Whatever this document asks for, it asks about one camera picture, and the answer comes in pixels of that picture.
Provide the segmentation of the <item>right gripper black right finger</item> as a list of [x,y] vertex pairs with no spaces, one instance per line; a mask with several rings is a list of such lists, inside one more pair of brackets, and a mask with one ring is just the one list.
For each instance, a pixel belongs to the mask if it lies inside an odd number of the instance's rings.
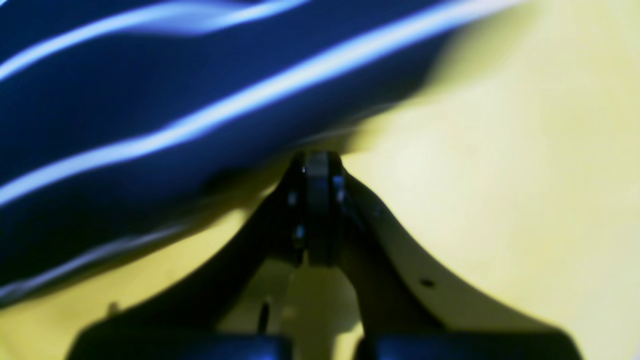
[[334,152],[317,154],[317,262],[356,292],[358,360],[580,360],[569,335],[462,280]]

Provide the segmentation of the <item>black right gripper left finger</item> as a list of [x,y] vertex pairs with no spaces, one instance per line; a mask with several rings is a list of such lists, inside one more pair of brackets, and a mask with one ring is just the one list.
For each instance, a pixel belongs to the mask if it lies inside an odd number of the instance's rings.
[[306,155],[294,155],[276,189],[218,253],[189,276],[78,335],[69,360],[290,360],[291,341],[267,335],[259,310],[249,334],[215,325],[233,309],[265,260],[299,264],[295,244],[306,194]]

